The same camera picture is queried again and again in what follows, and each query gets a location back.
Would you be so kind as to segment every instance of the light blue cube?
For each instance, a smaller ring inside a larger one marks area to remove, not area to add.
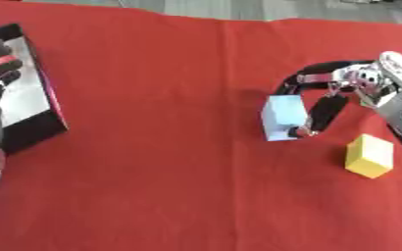
[[[268,141],[293,140],[292,127],[303,126],[308,118],[300,95],[270,96],[262,111],[262,124]]]

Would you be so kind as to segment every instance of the block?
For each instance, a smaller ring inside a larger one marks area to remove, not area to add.
[[[0,39],[24,62],[20,79],[7,86],[0,100],[4,140],[10,155],[67,130],[55,92],[35,48],[17,24],[0,26]]]
[[[369,178],[393,169],[393,143],[361,134],[347,146],[346,170]]]
[[[262,124],[268,141],[293,140],[288,135],[295,126],[303,126],[308,114],[300,95],[273,95],[262,110]]]

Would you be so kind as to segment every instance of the table surface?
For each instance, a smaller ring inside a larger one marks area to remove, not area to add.
[[[306,65],[402,53],[402,25],[0,3],[10,22],[70,131],[8,159],[0,250],[402,250],[402,145],[383,120],[352,101],[318,137],[266,142],[259,119]],[[364,132],[394,142],[394,171],[343,170]]]

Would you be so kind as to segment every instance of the red tablecloth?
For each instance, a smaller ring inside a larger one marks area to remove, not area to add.
[[[70,132],[9,159],[1,251],[402,250],[402,146],[380,118],[352,102],[293,142],[266,142],[259,121],[285,76],[402,52],[402,25],[0,3],[8,22],[36,44]],[[395,143],[393,172],[343,170],[362,132]]]

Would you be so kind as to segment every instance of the yellow cube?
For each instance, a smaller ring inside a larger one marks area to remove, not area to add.
[[[361,134],[347,146],[346,169],[369,178],[393,169],[393,143]]]

